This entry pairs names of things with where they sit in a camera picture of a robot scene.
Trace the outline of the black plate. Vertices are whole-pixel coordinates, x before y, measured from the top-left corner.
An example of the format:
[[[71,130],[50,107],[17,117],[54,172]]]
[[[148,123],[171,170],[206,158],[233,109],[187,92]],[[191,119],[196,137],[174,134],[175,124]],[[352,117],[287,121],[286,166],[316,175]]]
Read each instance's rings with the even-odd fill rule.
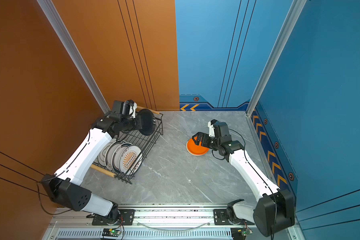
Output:
[[[156,118],[152,111],[142,109],[137,113],[137,120],[140,122],[139,132],[144,136],[150,136],[156,130]]]

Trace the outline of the orange plate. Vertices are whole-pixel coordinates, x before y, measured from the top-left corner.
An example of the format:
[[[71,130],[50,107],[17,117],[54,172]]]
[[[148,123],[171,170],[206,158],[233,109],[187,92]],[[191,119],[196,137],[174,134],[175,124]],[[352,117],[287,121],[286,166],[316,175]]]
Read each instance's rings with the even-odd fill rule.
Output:
[[[209,151],[208,148],[202,146],[202,141],[200,142],[199,146],[196,146],[192,141],[192,138],[187,141],[186,148],[187,151],[194,156],[202,156]]]

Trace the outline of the black wire dish rack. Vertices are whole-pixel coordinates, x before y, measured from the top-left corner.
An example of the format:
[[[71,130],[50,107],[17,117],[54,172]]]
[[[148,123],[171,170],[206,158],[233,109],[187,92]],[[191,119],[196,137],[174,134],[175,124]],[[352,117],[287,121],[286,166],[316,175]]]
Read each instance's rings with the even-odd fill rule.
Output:
[[[156,130],[154,131],[154,133],[152,135],[144,136],[139,132],[139,130],[131,130],[131,131],[127,131],[126,133],[120,132],[120,133],[116,134],[115,138],[111,139],[111,141],[109,142],[109,143],[114,143],[114,142],[131,143],[132,145],[136,145],[136,146],[140,147],[140,149],[142,150],[142,154],[143,154],[141,166],[143,165],[143,162],[147,158],[148,153],[150,152],[152,147],[156,144],[158,138],[160,136],[162,136],[164,133],[163,122],[162,122],[163,114],[161,112],[154,111],[154,110],[152,110],[152,112],[156,118]],[[133,177],[135,177],[137,171],[141,168],[141,166],[140,166],[140,168],[134,174],[132,174],[130,176],[126,176],[125,174],[123,174],[121,172],[116,173],[114,170],[109,170],[107,168],[107,166],[106,167],[101,166],[98,162],[98,156],[96,156],[96,158],[95,158],[94,162],[92,163],[92,165],[90,166],[90,168],[93,170],[96,170],[100,173],[103,173],[111,178],[121,180],[125,183],[131,184],[132,183],[131,179]]]

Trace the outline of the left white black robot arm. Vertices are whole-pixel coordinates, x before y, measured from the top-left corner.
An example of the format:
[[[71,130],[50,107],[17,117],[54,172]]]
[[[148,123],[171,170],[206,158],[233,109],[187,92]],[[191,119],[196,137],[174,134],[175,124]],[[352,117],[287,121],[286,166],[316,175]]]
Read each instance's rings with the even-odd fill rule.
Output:
[[[106,144],[120,132],[134,130],[140,124],[137,107],[132,100],[114,101],[113,108],[91,125],[87,136],[66,163],[53,175],[46,174],[37,182],[52,202],[71,211],[101,216],[112,224],[119,220],[118,204],[93,194],[81,187],[81,183]]]

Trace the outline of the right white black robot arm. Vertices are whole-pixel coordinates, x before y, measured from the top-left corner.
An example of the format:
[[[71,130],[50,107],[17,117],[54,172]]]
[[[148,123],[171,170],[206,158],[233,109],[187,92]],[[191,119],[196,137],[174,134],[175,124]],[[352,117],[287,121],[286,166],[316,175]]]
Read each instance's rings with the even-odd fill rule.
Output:
[[[222,160],[231,164],[252,190],[257,204],[251,207],[244,200],[232,201],[227,205],[227,217],[231,224],[254,223],[265,237],[273,238],[275,233],[292,227],[296,223],[295,201],[288,190],[281,190],[250,158],[245,146],[234,141],[231,130],[225,122],[211,120],[209,132],[198,132],[191,140],[196,146],[217,151]]]

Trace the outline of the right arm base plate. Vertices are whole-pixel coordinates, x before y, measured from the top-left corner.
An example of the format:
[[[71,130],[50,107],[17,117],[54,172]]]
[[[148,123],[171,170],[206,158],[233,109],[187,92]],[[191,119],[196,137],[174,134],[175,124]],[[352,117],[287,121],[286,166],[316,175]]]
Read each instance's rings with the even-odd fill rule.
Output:
[[[234,214],[231,208],[214,209],[214,223],[215,225],[249,225],[254,226],[253,222],[248,220],[239,219]]]

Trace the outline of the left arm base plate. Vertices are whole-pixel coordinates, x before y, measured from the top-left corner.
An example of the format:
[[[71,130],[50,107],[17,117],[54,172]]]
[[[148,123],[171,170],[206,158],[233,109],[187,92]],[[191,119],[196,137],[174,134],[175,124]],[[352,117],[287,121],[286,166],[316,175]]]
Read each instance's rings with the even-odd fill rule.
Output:
[[[115,220],[111,220],[109,218],[94,215],[92,225],[93,226],[119,226],[122,224],[123,226],[131,226],[135,217],[134,209],[121,209],[119,210],[119,215]]]

